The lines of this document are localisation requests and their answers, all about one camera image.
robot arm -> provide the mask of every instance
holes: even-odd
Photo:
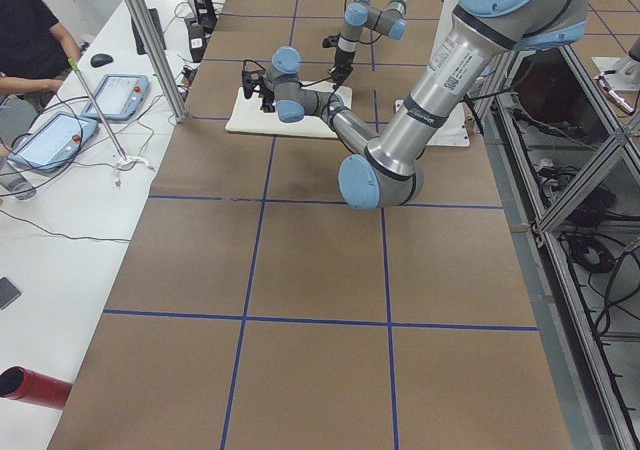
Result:
[[[339,87],[353,70],[351,64],[356,55],[362,30],[368,28],[380,35],[400,40],[404,35],[409,0],[389,0],[387,8],[380,11],[366,0],[351,3],[344,14],[344,24],[338,35],[324,39],[324,48],[335,47],[334,66],[329,70],[334,88]]]
[[[454,107],[500,53],[547,49],[578,40],[587,0],[459,0],[453,29],[426,72],[378,135],[331,93],[301,88],[300,55],[279,49],[267,71],[283,122],[322,118],[354,153],[340,167],[342,196],[354,208],[402,205],[415,198],[423,176],[417,158]]]

tablet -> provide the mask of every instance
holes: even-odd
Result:
[[[129,120],[140,108],[149,91],[149,79],[144,75],[105,75],[100,80],[94,96],[107,120]],[[100,116],[91,102],[82,110],[85,118],[99,120]]]
[[[95,120],[58,112],[22,140],[9,160],[29,170],[54,172],[77,155],[97,128]]]

computer mouse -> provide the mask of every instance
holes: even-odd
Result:
[[[93,68],[102,67],[111,62],[113,62],[113,57],[107,53],[96,53],[89,61]]]

red cylinder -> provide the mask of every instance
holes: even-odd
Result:
[[[62,410],[71,384],[23,367],[11,367],[0,375],[0,397]]]

white table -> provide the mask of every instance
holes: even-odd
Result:
[[[176,76],[185,63],[183,59],[190,59],[186,27],[181,19],[174,19],[174,9],[180,2],[147,0],[149,7],[159,11],[165,29],[167,58]],[[189,13],[186,6],[178,7],[178,10],[182,16]],[[98,69],[91,68],[91,56],[103,52],[111,54],[114,62]],[[92,87],[105,73],[149,76],[151,89],[141,111],[148,108],[155,95],[162,93],[148,57],[135,53],[130,16],[124,3],[96,37],[79,67]],[[75,75],[67,79],[59,94],[63,99],[83,95]],[[80,112],[84,104],[73,104],[74,111]],[[65,107],[56,110],[68,111]],[[34,127],[51,114],[39,117]],[[175,123],[166,99],[161,97],[141,121],[154,129],[144,156],[157,168]],[[127,153],[138,154],[150,131],[137,123],[123,130],[124,126],[113,125],[113,129],[122,131],[118,139]],[[118,154],[101,128],[76,161],[113,165],[118,161]],[[136,165],[121,174],[122,184],[117,188],[113,172],[108,166],[73,164],[52,182],[38,188],[36,197],[27,201],[6,197],[0,209],[53,232],[129,239],[155,173],[143,165]],[[38,175],[26,175],[34,184],[46,180]],[[23,292],[20,298],[0,311],[0,372],[21,365],[73,382],[127,244],[50,237],[4,214],[0,214],[0,235],[0,276],[9,277]],[[60,416],[59,410],[0,399],[0,448],[46,448]]]

